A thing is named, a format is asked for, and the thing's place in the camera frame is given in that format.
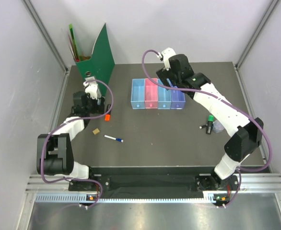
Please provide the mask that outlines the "purple drawer box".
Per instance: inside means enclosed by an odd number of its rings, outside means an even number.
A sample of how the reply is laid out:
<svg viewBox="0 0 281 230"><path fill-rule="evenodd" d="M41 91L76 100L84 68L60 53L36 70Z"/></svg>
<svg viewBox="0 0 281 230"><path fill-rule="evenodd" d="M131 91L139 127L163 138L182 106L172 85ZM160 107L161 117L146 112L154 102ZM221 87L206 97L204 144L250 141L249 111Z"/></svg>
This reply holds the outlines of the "purple drawer box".
<svg viewBox="0 0 281 230"><path fill-rule="evenodd" d="M185 107L185 95L181 91L171 90L171 107L170 109L181 110Z"/></svg>

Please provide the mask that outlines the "teal blue drawer box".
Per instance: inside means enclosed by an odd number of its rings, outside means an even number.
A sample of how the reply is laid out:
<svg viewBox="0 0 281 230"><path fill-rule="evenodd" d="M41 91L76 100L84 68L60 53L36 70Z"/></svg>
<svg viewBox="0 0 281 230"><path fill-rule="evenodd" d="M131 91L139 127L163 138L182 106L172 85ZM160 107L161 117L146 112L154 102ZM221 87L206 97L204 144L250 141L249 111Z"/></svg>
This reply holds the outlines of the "teal blue drawer box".
<svg viewBox="0 0 281 230"><path fill-rule="evenodd" d="M170 109L171 102L171 92L163 87L158 86L158 109Z"/></svg>

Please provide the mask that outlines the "light blue drawer box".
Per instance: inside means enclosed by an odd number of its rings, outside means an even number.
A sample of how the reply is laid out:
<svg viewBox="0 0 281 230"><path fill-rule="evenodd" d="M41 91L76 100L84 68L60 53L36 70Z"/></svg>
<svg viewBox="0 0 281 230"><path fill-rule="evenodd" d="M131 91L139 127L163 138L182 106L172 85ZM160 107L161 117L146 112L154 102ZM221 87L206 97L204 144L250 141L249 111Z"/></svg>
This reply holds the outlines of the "light blue drawer box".
<svg viewBox="0 0 281 230"><path fill-rule="evenodd" d="M145 79L133 79L131 86L132 109L145 108Z"/></svg>

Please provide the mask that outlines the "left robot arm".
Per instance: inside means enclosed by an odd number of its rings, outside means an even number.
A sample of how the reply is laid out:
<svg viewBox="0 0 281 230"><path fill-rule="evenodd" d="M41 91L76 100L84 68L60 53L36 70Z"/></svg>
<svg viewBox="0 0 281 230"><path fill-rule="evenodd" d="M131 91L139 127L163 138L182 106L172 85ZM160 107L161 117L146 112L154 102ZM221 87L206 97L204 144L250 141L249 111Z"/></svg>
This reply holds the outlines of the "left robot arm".
<svg viewBox="0 0 281 230"><path fill-rule="evenodd" d="M44 142L48 134L41 134L37 138L37 172L40 174L43 168L43 175L77 178L85 190L93 189L96 179L91 175L91 168L74 160L71 141L88 126L90 120L84 120L84 117L87 118L91 114L102 115L104 112L103 96L92 99L89 93L74 93L70 114L50 136L46 146Z"/></svg>

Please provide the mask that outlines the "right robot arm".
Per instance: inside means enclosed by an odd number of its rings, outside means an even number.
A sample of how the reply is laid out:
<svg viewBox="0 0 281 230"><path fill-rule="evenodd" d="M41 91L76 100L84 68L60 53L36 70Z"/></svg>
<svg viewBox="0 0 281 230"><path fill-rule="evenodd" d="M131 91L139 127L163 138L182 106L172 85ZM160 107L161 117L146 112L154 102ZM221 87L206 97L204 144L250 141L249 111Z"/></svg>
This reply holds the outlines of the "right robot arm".
<svg viewBox="0 0 281 230"><path fill-rule="evenodd" d="M168 48L157 54L164 67L156 72L164 86L175 86L206 108L221 123L230 139L224 146L225 154L214 168L211 185L218 190L228 185L236 168L259 147L262 140L261 119L251 122L233 109L230 102L215 88L203 73L195 73L184 54Z"/></svg>

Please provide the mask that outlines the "pink drawer box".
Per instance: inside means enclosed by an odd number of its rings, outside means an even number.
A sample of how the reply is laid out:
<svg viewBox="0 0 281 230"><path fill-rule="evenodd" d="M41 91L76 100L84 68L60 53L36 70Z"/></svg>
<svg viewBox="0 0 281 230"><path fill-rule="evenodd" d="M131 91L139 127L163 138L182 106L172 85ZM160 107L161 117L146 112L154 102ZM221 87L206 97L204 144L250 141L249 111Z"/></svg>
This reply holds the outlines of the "pink drawer box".
<svg viewBox="0 0 281 230"><path fill-rule="evenodd" d="M149 79L145 79L145 109L158 107L158 85Z"/></svg>

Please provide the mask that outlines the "green lever arch binder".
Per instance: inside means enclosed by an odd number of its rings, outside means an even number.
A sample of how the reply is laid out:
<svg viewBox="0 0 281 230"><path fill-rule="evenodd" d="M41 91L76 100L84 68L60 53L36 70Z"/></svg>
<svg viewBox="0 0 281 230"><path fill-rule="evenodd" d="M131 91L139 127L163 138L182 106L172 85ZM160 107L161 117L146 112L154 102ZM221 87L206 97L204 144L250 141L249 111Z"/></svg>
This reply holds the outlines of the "green lever arch binder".
<svg viewBox="0 0 281 230"><path fill-rule="evenodd" d="M92 53L89 56L85 56L81 51L72 24L69 24L68 38L75 64L83 79L95 77L105 84L108 84L115 62L109 43L106 24L101 28L99 35L94 42Z"/></svg>

